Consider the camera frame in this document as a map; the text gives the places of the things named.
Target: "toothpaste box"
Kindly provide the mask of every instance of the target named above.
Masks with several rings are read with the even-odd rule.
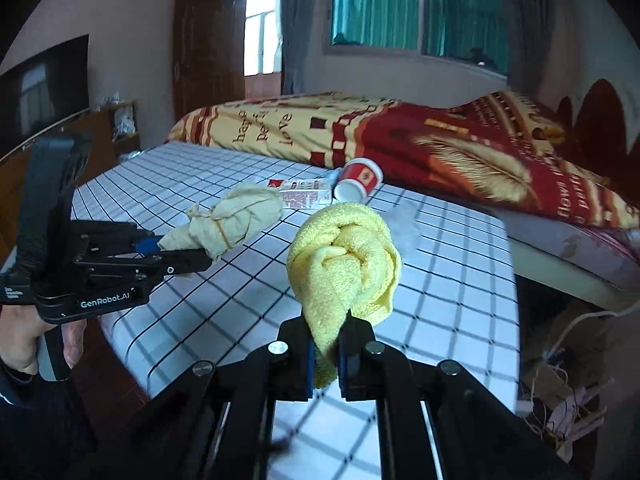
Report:
[[[322,209],[331,205],[331,183],[326,178],[313,180],[271,179],[268,187],[276,187],[286,209]]]

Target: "yellow towel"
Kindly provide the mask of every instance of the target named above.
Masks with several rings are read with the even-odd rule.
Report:
[[[289,248],[287,274],[324,359],[316,387],[335,379],[334,345],[347,311],[376,325],[393,309],[402,260],[389,228],[365,205],[341,203],[315,213]]]

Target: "television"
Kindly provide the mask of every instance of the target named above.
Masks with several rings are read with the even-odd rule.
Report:
[[[0,75],[0,160],[89,108],[89,36],[48,48]]]

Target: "checkered mattress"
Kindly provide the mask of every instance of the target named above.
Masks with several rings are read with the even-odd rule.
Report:
[[[164,234],[188,221],[194,202],[216,203],[240,181],[312,178],[306,164],[251,153],[169,143],[129,160],[76,190],[72,217],[134,221]],[[514,410],[519,365],[518,308],[509,243],[500,220],[423,194],[383,185],[369,205],[418,205],[419,247],[405,259],[394,312],[377,327],[381,341],[407,357],[462,363]],[[100,320],[123,364],[155,396],[200,359],[223,365],[276,338],[300,314],[287,281],[289,243],[312,210],[285,210],[280,221],[225,253],[205,272],[172,276],[145,306]],[[380,477],[373,401],[347,403],[337,381],[307,403],[277,402],[274,437],[293,436],[274,462],[273,479]]]

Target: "bed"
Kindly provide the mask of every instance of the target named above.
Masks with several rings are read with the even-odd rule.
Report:
[[[580,166],[576,131],[514,92],[455,108],[340,92],[233,102],[194,110],[169,139],[325,168],[369,156],[385,182],[501,218],[517,274],[613,310],[638,296],[625,234],[640,214],[615,191],[634,188]]]
[[[127,161],[76,191],[79,219],[135,221],[162,234],[183,224],[192,203],[211,206],[238,182],[313,177],[320,168],[255,153],[171,142]],[[502,222],[474,209],[383,185],[369,200],[378,211],[418,206],[419,247],[406,258],[393,314],[377,338],[430,364],[460,361],[514,410],[519,328],[509,243]],[[275,339],[300,314],[284,261],[309,210],[285,210],[256,239],[225,253],[205,272],[173,276],[149,304],[103,316],[116,355],[155,396],[199,359],[226,364]],[[346,403],[337,383],[308,403],[276,404],[274,437],[293,436],[274,478],[379,478],[372,402]]]

